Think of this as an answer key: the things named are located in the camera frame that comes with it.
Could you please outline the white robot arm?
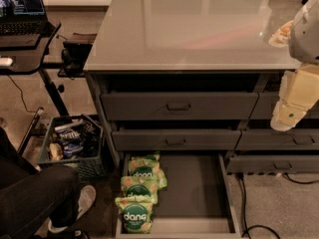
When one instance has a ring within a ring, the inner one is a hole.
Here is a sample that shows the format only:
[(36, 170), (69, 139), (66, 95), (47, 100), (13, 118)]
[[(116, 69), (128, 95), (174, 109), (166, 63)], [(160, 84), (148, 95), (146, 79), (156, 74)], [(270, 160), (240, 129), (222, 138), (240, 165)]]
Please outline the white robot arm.
[(294, 19), (281, 26), (270, 38), (271, 46), (287, 46), (292, 58), (301, 63), (281, 79), (279, 100), (270, 126), (288, 131), (319, 101), (319, 0), (308, 0)]

